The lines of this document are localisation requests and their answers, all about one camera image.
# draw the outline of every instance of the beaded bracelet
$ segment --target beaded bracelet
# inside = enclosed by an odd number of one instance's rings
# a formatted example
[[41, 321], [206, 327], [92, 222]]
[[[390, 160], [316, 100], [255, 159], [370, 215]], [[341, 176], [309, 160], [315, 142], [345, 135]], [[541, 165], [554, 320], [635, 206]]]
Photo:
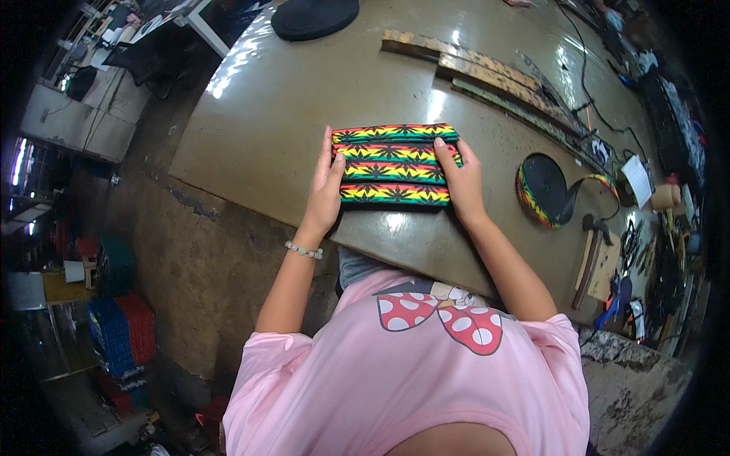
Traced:
[[309, 255], [311, 258], [314, 258], [315, 260], [321, 260], [322, 259], [322, 249], [317, 249], [315, 252], [314, 250], [307, 251], [304, 247], [297, 247], [292, 243], [292, 241], [287, 241], [284, 243], [284, 247], [290, 249], [292, 252], [297, 252], [300, 255]]

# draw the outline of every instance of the gray pants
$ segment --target gray pants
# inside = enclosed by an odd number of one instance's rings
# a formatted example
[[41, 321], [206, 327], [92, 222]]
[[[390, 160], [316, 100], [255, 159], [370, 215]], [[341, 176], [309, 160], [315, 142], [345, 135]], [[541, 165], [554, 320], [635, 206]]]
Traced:
[[346, 247], [339, 246], [339, 286], [343, 290], [348, 285], [359, 282], [376, 271], [383, 269], [397, 269], [375, 258], [354, 252]]

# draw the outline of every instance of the hand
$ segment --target hand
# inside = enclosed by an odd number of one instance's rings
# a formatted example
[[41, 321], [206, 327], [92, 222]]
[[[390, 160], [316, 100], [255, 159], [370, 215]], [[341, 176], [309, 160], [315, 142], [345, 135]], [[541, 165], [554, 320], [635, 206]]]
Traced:
[[307, 209], [301, 221], [299, 230], [308, 237], [317, 238], [317, 242], [332, 228], [339, 214], [339, 183], [345, 171], [345, 156], [337, 154], [330, 166], [332, 154], [332, 127], [329, 125], [324, 131], [322, 151], [317, 160], [317, 168], [310, 183], [310, 195], [307, 199]]
[[487, 216], [482, 197], [482, 165], [463, 139], [458, 140], [456, 147], [461, 154], [463, 163], [461, 168], [456, 165], [444, 140], [436, 138], [434, 141], [436, 157], [446, 174], [446, 183], [456, 209], [456, 216], [468, 228], [472, 223]]

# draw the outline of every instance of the fluorescent light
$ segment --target fluorescent light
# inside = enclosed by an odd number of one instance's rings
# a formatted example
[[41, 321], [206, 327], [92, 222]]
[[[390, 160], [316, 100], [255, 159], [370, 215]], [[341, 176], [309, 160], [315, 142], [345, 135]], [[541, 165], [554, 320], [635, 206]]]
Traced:
[[15, 159], [15, 171], [12, 174], [12, 184], [18, 185], [18, 178], [20, 177], [20, 164], [23, 162], [23, 157], [26, 154], [26, 139], [20, 142], [20, 150], [18, 151], [18, 157]]

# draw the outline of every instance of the electric cable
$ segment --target electric cable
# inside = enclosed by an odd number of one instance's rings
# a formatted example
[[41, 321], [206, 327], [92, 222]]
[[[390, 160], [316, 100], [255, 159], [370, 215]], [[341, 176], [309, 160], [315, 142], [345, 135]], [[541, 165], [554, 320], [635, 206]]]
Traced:
[[65, 109], [65, 108], [67, 108], [67, 107], [71, 106], [71, 102], [72, 102], [72, 101], [73, 101], [73, 100], [72, 100], [72, 99], [70, 99], [70, 97], [69, 97], [69, 102], [68, 102], [68, 103], [66, 103], [66, 106], [64, 106], [64, 107], [62, 107], [62, 108], [58, 108], [58, 109], [57, 109], [57, 110], [55, 110], [55, 111], [51, 111], [51, 112], [49, 112], [48, 114], [46, 114], [46, 117], [48, 117], [48, 116], [49, 116], [49, 115], [51, 115], [51, 114], [55, 114], [56, 112], [61, 112], [61, 111], [63, 111], [63, 110]]
[[639, 142], [637, 135], [634, 133], [634, 129], [629, 126], [626, 126], [624, 128], [616, 128], [615, 126], [608, 123], [608, 121], [601, 115], [601, 112], [598, 110], [598, 107], [596, 106], [596, 100], [593, 99], [591, 94], [588, 92], [588, 89], [585, 88], [585, 68], [588, 65], [588, 51], [585, 50], [585, 42], [583, 41], [583, 37], [580, 35], [580, 32], [578, 31], [578, 27], [575, 25], [575, 22], [573, 22], [573, 19], [571, 19], [570, 16], [568, 16], [568, 14], [565, 12], [565, 9], [563, 9], [562, 5], [560, 5], [560, 1], [555, 0], [555, 3], [557, 3], [558, 8], [560, 8], [560, 11], [563, 13], [563, 16], [565, 16], [565, 18], [573, 26], [573, 29], [575, 30], [575, 33], [578, 35], [578, 39], [580, 40], [580, 45], [583, 47], [583, 67], [580, 70], [580, 87], [583, 89], [585, 96], [588, 97], [587, 105], [593, 105], [593, 109], [596, 111], [596, 115], [598, 115], [598, 118], [612, 132], [626, 133], [628, 131], [629, 133], [631, 133], [631, 135], [634, 137], [634, 141], [637, 143], [637, 146], [639, 146], [639, 150], [641, 150], [642, 156], [644, 157], [644, 162], [648, 163], [647, 158], [646, 158], [646, 152], [644, 152], [644, 147], [642, 147], [641, 143]]

